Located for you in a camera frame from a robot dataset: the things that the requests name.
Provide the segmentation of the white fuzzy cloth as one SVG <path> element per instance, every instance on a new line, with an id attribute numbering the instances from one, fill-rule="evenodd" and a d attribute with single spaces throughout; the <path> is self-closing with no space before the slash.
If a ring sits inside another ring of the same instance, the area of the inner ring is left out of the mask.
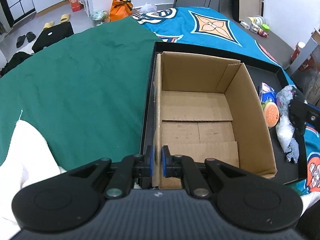
<path id="1" fill-rule="evenodd" d="M 295 128 L 292 126 L 289 117 L 285 114 L 281 115 L 276 124 L 276 134 L 283 152 L 287 151 L 294 131 Z"/>

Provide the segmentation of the burger plush toy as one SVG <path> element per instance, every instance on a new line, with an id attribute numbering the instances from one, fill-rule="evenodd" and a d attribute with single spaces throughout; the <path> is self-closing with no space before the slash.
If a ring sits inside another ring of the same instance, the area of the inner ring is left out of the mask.
<path id="1" fill-rule="evenodd" d="M 277 105 L 274 102 L 266 101 L 262 104 L 264 118 L 268 128 L 276 126 L 280 114 Z"/>

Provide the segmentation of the blue-grey rag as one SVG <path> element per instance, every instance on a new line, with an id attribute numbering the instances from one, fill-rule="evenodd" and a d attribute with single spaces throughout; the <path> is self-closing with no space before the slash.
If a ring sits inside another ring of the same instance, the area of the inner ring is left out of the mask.
<path id="1" fill-rule="evenodd" d="M 295 164 L 298 163 L 299 159 L 299 145 L 295 138 L 292 138 L 288 148 L 284 152 L 288 162 L 293 161 Z"/>

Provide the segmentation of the blue tissue pack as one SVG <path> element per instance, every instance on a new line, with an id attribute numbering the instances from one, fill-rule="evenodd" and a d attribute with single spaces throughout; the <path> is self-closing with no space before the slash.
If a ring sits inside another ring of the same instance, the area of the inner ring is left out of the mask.
<path id="1" fill-rule="evenodd" d="M 276 91 L 268 84 L 262 82 L 259 86 L 259 99 L 261 103 L 276 103 Z"/>

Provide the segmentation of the brown cardboard box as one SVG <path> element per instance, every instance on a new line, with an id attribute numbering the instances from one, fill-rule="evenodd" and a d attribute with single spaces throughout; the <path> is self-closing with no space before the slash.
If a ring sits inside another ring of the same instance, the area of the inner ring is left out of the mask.
<path id="1" fill-rule="evenodd" d="M 270 179 L 277 174 L 272 140 L 244 63 L 165 51 L 155 60 L 155 160 L 152 185 L 179 189 L 166 178 L 161 149 L 195 162 L 214 158 Z"/>

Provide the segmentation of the black shallow tray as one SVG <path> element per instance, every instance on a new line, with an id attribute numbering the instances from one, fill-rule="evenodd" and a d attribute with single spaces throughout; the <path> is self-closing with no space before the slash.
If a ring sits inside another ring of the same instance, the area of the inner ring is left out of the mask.
<path id="1" fill-rule="evenodd" d="M 278 66 L 223 49 L 156 42 L 151 74 L 144 144 L 153 148 L 152 186 L 180 187 L 164 176 L 165 145 L 172 154 L 216 158 L 281 184 L 306 178 L 303 136 L 292 133 L 299 159 L 287 161 L 274 114 L 259 99 L 261 84 L 276 91 L 288 84 Z"/>

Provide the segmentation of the grey bench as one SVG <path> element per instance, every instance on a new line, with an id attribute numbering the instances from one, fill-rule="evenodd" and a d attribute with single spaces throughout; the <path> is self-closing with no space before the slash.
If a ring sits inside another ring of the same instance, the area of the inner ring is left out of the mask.
<path id="1" fill-rule="evenodd" d="M 262 45 L 276 61 L 286 69 L 290 65 L 290 58 L 293 53 L 293 49 L 285 43 L 281 38 L 279 38 L 273 32 L 269 32 L 267 38 L 263 38 L 258 34 L 251 32 L 248 29 L 245 29 L 239 22 L 233 19 L 232 9 L 219 9 L 219 12 L 231 19 L 239 28 L 248 33 L 251 37 L 253 37 L 260 45 Z"/>

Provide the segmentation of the red white can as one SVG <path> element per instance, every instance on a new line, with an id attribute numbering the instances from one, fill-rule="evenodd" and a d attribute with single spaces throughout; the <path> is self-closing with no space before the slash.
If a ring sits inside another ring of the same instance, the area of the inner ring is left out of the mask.
<path id="1" fill-rule="evenodd" d="M 300 41 L 296 44 L 295 46 L 295 50 L 293 52 L 293 54 L 291 55 L 290 58 L 290 62 L 292 63 L 293 61 L 295 61 L 295 59 L 297 58 L 297 56 L 300 54 L 301 50 L 305 47 L 305 43 Z"/>

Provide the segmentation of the white metal table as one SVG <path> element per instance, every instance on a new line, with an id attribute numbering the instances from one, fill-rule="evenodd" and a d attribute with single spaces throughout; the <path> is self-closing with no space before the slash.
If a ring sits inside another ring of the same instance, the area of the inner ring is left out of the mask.
<path id="1" fill-rule="evenodd" d="M 304 48 L 297 55 L 292 64 L 286 69 L 287 74 L 292 76 L 304 61 L 308 59 L 317 46 L 319 46 L 319 30 L 315 29 Z"/>

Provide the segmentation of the green cloth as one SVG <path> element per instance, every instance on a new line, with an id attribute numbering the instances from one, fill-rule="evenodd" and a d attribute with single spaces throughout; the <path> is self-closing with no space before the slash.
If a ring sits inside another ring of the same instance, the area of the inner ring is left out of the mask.
<path id="1" fill-rule="evenodd" d="M 131 17 L 65 38 L 1 78 L 1 159 L 16 121 L 34 126 L 66 170 L 140 150 L 153 46 Z"/>

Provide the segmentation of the white pillow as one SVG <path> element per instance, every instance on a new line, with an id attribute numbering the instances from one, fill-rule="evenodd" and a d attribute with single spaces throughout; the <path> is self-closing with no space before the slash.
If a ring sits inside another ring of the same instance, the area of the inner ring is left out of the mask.
<path id="1" fill-rule="evenodd" d="M 65 173 L 58 166 L 42 134 L 26 121 L 18 120 L 7 157 L 1 165 L 1 239 L 20 231 L 11 203 L 18 191 Z"/>

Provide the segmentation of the green lidded cup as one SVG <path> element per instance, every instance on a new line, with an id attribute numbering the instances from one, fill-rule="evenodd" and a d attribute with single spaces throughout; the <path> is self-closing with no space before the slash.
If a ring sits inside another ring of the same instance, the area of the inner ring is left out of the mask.
<path id="1" fill-rule="evenodd" d="M 263 24 L 261 24 L 261 29 L 263 30 L 263 31 L 265 31 L 265 32 L 269 32 L 270 31 L 270 27 L 267 25 L 267 24 L 265 24 L 265 23 L 263 23 Z"/>

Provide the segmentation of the white jar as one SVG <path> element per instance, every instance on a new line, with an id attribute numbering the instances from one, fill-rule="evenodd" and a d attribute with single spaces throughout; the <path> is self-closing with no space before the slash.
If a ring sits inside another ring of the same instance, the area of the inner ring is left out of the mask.
<path id="1" fill-rule="evenodd" d="M 257 26 L 261 27 L 265 24 L 265 19 L 262 16 L 253 16 L 249 17 L 252 23 L 256 24 Z"/>

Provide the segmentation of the blue patterned blanket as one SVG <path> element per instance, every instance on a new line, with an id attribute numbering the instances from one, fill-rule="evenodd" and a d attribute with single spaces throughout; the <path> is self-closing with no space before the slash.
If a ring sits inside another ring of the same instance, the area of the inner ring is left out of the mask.
<path id="1" fill-rule="evenodd" d="M 223 14 L 209 8 L 178 7 L 132 17 L 163 42 L 177 44 L 188 51 L 199 46 L 197 53 L 213 51 L 215 55 L 239 59 L 249 68 L 254 84 L 267 83 L 276 92 L 295 85 L 273 56 L 253 37 Z M 299 162 L 290 164 L 279 144 L 276 129 L 271 129 L 278 173 L 275 179 L 287 182 L 300 196 L 319 195 L 319 132 L 307 124 L 304 135 L 295 133 L 299 144 Z"/>

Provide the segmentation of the black clothing pile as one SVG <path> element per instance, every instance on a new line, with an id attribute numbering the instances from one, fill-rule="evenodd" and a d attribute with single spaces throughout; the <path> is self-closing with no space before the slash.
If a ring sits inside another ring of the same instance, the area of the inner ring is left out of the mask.
<path id="1" fill-rule="evenodd" d="M 7 74 L 12 69 L 16 68 L 19 64 L 21 64 L 26 59 L 30 58 L 31 54 L 25 53 L 23 51 L 19 51 L 15 53 L 11 60 L 1 69 L 1 77 Z"/>

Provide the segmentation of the black stool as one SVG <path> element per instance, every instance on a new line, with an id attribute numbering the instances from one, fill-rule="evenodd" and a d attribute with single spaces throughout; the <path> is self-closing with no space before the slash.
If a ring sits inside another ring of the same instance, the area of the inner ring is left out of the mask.
<path id="1" fill-rule="evenodd" d="M 34 53 L 43 50 L 46 47 L 68 38 L 74 34 L 71 22 L 60 23 L 50 28 L 44 29 L 32 46 Z"/>

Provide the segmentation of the clear plastic bag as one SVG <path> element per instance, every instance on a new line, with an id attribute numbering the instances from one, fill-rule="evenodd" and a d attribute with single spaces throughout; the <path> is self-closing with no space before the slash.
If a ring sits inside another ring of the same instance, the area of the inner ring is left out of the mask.
<path id="1" fill-rule="evenodd" d="M 98 26 L 110 21 L 109 13 L 107 10 L 95 11 L 90 15 L 90 19 L 94 26 Z"/>

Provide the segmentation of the black slipper right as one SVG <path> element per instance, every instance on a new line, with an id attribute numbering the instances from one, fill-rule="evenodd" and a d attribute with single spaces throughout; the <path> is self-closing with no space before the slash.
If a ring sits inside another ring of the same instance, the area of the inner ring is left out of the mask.
<path id="1" fill-rule="evenodd" d="M 36 35 L 32 31 L 29 31 L 26 33 L 26 38 L 27 38 L 28 43 L 30 43 L 33 40 L 35 40 Z"/>

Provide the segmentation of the orange gift bag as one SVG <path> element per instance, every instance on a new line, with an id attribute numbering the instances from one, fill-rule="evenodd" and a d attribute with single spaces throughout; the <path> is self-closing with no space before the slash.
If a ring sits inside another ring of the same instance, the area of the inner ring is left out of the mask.
<path id="1" fill-rule="evenodd" d="M 117 21 L 128 16 L 133 12 L 133 4 L 131 0 L 113 0 L 109 12 L 110 21 Z"/>

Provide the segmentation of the white plastic bag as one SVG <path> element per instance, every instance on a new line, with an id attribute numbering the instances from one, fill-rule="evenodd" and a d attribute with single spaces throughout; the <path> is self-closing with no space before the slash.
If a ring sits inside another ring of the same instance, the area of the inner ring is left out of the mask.
<path id="1" fill-rule="evenodd" d="M 157 6 L 155 4 L 145 3 L 143 6 L 141 6 L 140 9 L 138 9 L 138 12 L 140 14 L 146 14 L 150 12 L 156 12 Z"/>

